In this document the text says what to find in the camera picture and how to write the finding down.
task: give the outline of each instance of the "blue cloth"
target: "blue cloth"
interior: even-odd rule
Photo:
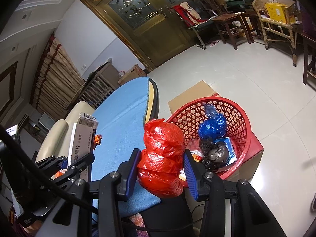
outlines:
[[[102,141],[94,151],[92,181],[116,171],[121,162],[130,158],[134,148],[145,148],[143,137],[148,93],[148,77],[133,79],[119,87],[94,112],[93,116],[99,121],[97,134],[102,135]],[[120,215],[133,215],[159,202],[157,196],[146,191],[137,181],[128,202],[119,202]]]

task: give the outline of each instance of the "cable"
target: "cable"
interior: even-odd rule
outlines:
[[[197,206],[192,210],[191,216],[193,215],[193,212],[195,211],[195,209],[196,209],[197,207],[199,207],[199,206],[202,206],[202,205],[205,205],[205,203],[197,205]]]
[[[98,214],[98,209],[94,206],[78,199],[77,197],[67,193],[51,181],[36,165],[31,159],[26,155],[22,148],[13,140],[13,138],[7,133],[7,131],[0,125],[0,140],[2,140],[8,147],[10,152],[12,152],[17,158],[24,164],[24,166],[31,172],[36,178],[46,187],[48,187],[54,194],[58,195],[62,199],[71,202],[81,208]]]
[[[140,231],[146,231],[146,232],[153,232],[153,233],[162,233],[162,232],[173,232],[173,231],[180,231],[183,230],[191,225],[194,225],[197,222],[200,222],[202,220],[202,218],[200,218],[199,220],[196,220],[186,226],[182,226],[182,227],[178,227],[178,228],[171,228],[171,229],[155,229],[155,228],[147,228],[147,227],[141,227],[141,226],[137,226],[134,224],[129,224],[127,222],[122,221],[122,226],[126,226],[126,227],[130,227],[130,228],[135,228],[137,230]]]

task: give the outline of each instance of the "door frame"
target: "door frame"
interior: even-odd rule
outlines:
[[[151,59],[143,52],[143,50],[135,43],[135,41],[121,28],[111,17],[101,12],[91,0],[80,0],[85,6],[87,6],[102,22],[111,29],[116,36],[132,51],[137,59],[145,66],[145,68],[151,72],[156,68]]]

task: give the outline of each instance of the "beige curtain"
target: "beige curtain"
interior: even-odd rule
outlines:
[[[64,119],[67,106],[84,84],[60,42],[52,35],[34,78],[30,104],[53,119]]]

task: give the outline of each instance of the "metal screw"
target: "metal screw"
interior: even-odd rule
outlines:
[[[84,182],[85,182],[85,180],[80,178],[80,179],[76,180],[75,185],[80,186],[80,185],[84,184]]]
[[[248,182],[247,179],[240,179],[240,183],[241,183],[242,185],[247,185],[249,182]]]
[[[119,175],[120,175],[120,173],[117,172],[117,171],[113,171],[113,172],[110,173],[110,177],[112,177],[112,178],[116,178],[116,177],[118,177]]]
[[[204,175],[206,178],[212,178],[214,176],[214,173],[213,172],[205,172]]]

